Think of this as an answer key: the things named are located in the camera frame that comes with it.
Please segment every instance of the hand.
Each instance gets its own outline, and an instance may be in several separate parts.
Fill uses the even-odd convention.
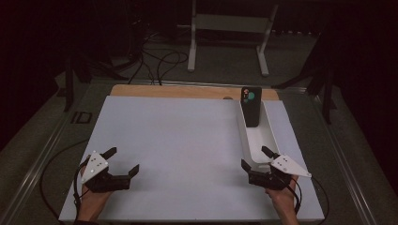
[[[297,181],[299,177],[293,175],[292,179]],[[289,184],[293,190],[296,188],[296,182],[294,180],[291,180]],[[272,204],[283,225],[299,224],[295,212],[295,197],[289,189],[273,190],[266,188],[266,193],[272,199]]]
[[[85,166],[82,167],[81,174],[84,173],[84,170]],[[112,193],[112,191],[94,193],[88,187],[82,185],[82,204],[77,219],[80,221],[96,221]]]

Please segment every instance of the cable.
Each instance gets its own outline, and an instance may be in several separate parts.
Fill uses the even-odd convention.
[[[68,147],[66,147],[66,148],[64,148],[64,149],[62,149],[62,150],[60,150],[60,151],[59,151],[58,153],[56,153],[53,157],[50,158],[50,160],[47,162],[46,166],[44,167],[43,172],[42,172],[41,175],[40,175],[40,178],[39,178],[39,181],[38,181],[38,189],[39,189],[39,191],[40,191],[41,199],[44,201],[45,205],[46,205],[47,208],[51,211],[51,213],[53,214],[53,216],[55,217],[56,220],[58,220],[59,216],[58,216],[58,214],[55,212],[55,210],[53,209],[53,207],[50,205],[50,203],[47,201],[47,198],[46,198],[45,195],[44,195],[44,191],[43,191],[43,177],[44,177],[44,174],[46,173],[47,168],[48,168],[49,165],[53,162],[53,160],[56,159],[61,153],[64,153],[64,152],[66,152],[67,150],[69,150],[70,148],[75,147],[75,146],[77,146],[77,145],[79,145],[79,144],[81,144],[81,143],[85,143],[85,142],[87,142],[88,140],[89,140],[89,139],[82,140],[82,141],[80,141],[80,142],[74,143],[73,145],[68,146]],[[59,220],[58,220],[58,222],[59,222],[59,224],[62,224],[62,225],[65,224],[64,222],[59,221]]]
[[[270,174],[273,175],[273,177],[277,178],[280,182],[282,182],[282,183],[286,186],[286,188],[287,188],[288,190],[290,190],[290,192],[292,192],[292,194],[295,196],[295,198],[296,198],[295,212],[296,212],[296,214],[297,214],[297,213],[299,212],[300,207],[301,207],[301,199],[302,199],[301,187],[299,186],[299,184],[297,183],[297,181],[296,181],[295,179],[293,179],[293,178],[290,179],[290,180],[294,180],[295,183],[298,185],[300,197],[296,194],[296,191],[295,191],[294,189],[292,189],[292,188],[289,186],[289,184],[286,184],[286,183],[284,182],[284,180],[281,179],[281,177],[277,176],[277,175],[276,175],[275,173],[273,173],[273,172],[271,172]]]
[[[134,77],[138,74],[138,72],[140,71],[141,67],[143,66],[144,63],[144,57],[143,54],[140,52],[140,66],[135,70],[135,72],[131,75],[131,77],[129,78],[128,84],[131,84],[132,79],[134,79]]]
[[[160,60],[160,62],[158,63],[158,66],[157,66],[157,73],[156,73],[159,85],[162,85],[161,81],[162,81],[163,77],[166,75],[166,73],[168,73],[170,70],[175,68],[178,64],[185,63],[188,60],[188,58],[189,58],[186,53],[178,52],[178,51],[175,51],[175,50],[172,50],[172,49],[147,49],[147,50],[171,51],[171,52],[167,53],[166,55],[164,55],[162,58],[159,58],[158,56],[153,55],[153,54],[143,50],[143,53]],[[173,55],[173,54],[176,54],[178,56],[178,60],[176,60],[175,62],[165,60],[165,58],[167,58],[167,57],[169,57],[170,55]],[[185,56],[185,58],[183,60],[181,60],[181,54]],[[161,74],[160,73],[160,68],[161,68],[161,64],[162,63],[173,64],[173,65],[169,69],[167,69],[166,71],[164,71]]]
[[[317,224],[317,225],[320,225],[320,224],[325,222],[325,220],[328,218],[328,215],[329,215],[329,210],[330,210],[329,197],[328,197],[328,194],[326,193],[325,189],[322,187],[321,183],[319,183],[319,181],[316,180],[314,176],[312,178],[319,185],[319,187],[322,189],[322,191],[324,192],[325,198],[326,198],[326,202],[327,202],[327,206],[328,206],[328,208],[326,210],[325,218]]]

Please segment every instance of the wooden edge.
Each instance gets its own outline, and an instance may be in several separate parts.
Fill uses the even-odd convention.
[[[155,98],[210,98],[240,99],[238,87],[208,87],[208,86],[158,86],[158,85],[128,85],[117,84],[111,91],[111,96],[123,97],[155,97]],[[272,89],[263,89],[263,100],[279,100],[278,94]]]

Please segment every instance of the metal stand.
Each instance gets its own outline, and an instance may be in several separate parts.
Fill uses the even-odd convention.
[[[197,29],[253,32],[264,34],[263,42],[261,45],[257,46],[256,51],[261,68],[261,75],[267,77],[269,72],[266,57],[264,56],[264,49],[267,46],[277,10],[278,5],[274,5],[269,18],[197,14],[196,0],[192,0],[191,48],[188,60],[188,71],[194,72],[195,70]]]

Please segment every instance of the white board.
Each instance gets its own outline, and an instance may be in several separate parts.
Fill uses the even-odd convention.
[[[140,172],[132,178],[129,190],[111,196],[99,219],[278,219],[264,189],[249,185],[240,167],[243,154],[237,104],[235,100],[217,99],[107,97],[82,161],[93,151],[103,153],[117,147],[117,153],[108,159],[109,173],[127,174],[136,164],[140,164]],[[292,158],[305,168],[283,104],[271,104],[275,104],[270,106],[271,113],[278,115],[275,119],[282,119],[280,127],[279,122],[271,124],[276,126],[274,135],[281,136],[276,139],[280,151],[293,154]],[[303,192],[298,218],[323,218],[311,180],[300,178],[298,183]],[[75,218],[72,190],[60,214],[64,221]]]

